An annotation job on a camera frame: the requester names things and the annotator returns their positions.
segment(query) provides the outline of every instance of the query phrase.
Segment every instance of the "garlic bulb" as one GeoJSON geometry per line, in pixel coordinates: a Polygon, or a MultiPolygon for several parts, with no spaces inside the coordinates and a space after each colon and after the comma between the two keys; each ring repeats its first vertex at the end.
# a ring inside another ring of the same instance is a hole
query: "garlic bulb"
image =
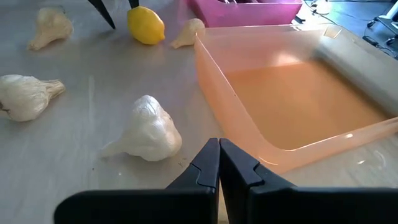
{"type": "Polygon", "coordinates": [[[126,152],[147,161],[160,161],[175,155],[182,145],[181,135],[170,115],[148,95],[133,105],[128,127],[116,142],[106,146],[103,157],[126,152]]]}
{"type": "Polygon", "coordinates": [[[37,15],[36,36],[29,42],[28,49],[39,50],[53,40],[67,39],[72,32],[72,23],[64,13],[52,8],[42,8],[37,15]]]}
{"type": "Polygon", "coordinates": [[[188,20],[182,27],[178,37],[171,43],[171,46],[177,49],[182,46],[193,45],[195,43],[196,33],[203,28],[205,28],[205,25],[200,19],[195,18],[188,20]]]}
{"type": "Polygon", "coordinates": [[[35,77],[0,77],[0,115],[14,121],[36,119],[49,101],[65,91],[59,80],[40,81],[35,77]]]}

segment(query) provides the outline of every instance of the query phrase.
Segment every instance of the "yellow lemon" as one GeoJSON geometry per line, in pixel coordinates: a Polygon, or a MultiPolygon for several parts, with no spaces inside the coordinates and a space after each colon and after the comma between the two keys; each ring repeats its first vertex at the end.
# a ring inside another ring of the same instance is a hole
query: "yellow lemon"
{"type": "Polygon", "coordinates": [[[154,45],[164,40],[164,23],[152,10],[138,6],[127,12],[131,35],[143,44],[154,45]]]}

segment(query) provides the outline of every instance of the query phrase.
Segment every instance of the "pink container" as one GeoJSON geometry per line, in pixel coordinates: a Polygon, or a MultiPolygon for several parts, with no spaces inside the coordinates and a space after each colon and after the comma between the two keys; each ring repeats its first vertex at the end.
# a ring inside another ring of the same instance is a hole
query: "pink container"
{"type": "Polygon", "coordinates": [[[217,0],[187,0],[206,27],[290,24],[302,0],[257,0],[259,3],[226,4],[217,0]]]}

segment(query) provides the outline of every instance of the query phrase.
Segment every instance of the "black tool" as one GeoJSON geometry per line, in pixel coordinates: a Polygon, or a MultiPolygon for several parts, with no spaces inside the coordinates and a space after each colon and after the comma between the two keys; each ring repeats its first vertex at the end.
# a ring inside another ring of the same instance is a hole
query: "black tool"
{"type": "Polygon", "coordinates": [[[210,139],[166,189],[78,193],[57,207],[55,224],[216,223],[219,176],[232,224],[398,220],[398,189],[297,187],[231,141],[210,139]]]}
{"type": "MultiPolygon", "coordinates": [[[[115,29],[115,25],[113,23],[112,17],[109,15],[108,10],[106,10],[106,7],[102,0],[88,0],[96,9],[97,11],[102,15],[102,17],[108,22],[108,24],[115,29]]],[[[132,9],[135,7],[139,6],[139,0],[129,0],[129,4],[132,9]]]]}

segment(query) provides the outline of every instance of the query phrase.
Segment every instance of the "orange plastic container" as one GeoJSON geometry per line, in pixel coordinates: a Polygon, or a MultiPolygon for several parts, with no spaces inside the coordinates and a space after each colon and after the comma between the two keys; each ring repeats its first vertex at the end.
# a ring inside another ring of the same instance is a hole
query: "orange plastic container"
{"type": "Polygon", "coordinates": [[[197,75],[226,138],[278,174],[398,131],[398,64],[332,25],[204,29],[197,75]]]}

